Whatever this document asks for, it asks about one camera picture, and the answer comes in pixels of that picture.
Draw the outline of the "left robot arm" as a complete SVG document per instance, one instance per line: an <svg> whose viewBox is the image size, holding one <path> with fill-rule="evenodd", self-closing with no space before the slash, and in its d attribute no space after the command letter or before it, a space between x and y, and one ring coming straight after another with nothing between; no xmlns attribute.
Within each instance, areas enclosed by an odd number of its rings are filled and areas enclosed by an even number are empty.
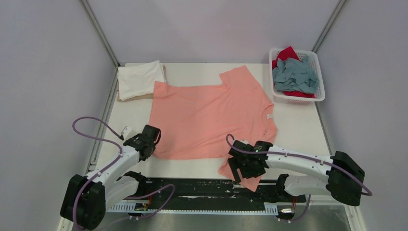
<svg viewBox="0 0 408 231"><path fill-rule="evenodd" d="M129 196L142 199L147 193L147 179L130 168L149 158L160 138L160 129L145 125L141 133L125 140L119 154L101 169L74 175L67 186L61 217L94 230L107 210L121 200Z"/></svg>

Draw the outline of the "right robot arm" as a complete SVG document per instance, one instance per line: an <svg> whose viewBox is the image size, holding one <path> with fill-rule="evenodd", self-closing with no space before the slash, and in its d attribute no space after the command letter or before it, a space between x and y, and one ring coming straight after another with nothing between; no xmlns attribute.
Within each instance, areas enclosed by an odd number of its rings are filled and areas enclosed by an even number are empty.
<svg viewBox="0 0 408 231"><path fill-rule="evenodd" d="M237 183L260 177L269 168L298 173L279 175L275 195L281 201L301 195L329 195L345 205L360 206L363 195L372 196L363 183L365 171L344 152L337 151L334 156L310 155L266 141L250 145L235 140L227 144L231 155L228 164Z"/></svg>

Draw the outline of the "salmon pink t shirt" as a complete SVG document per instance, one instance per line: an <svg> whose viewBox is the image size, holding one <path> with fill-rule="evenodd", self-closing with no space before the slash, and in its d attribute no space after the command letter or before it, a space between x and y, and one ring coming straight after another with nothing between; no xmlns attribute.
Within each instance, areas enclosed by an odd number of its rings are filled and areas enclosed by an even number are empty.
<svg viewBox="0 0 408 231"><path fill-rule="evenodd" d="M156 82L149 124L162 159L229 157L228 134L250 143L274 142L273 102L246 66L221 73L220 85L176 87Z"/></svg>

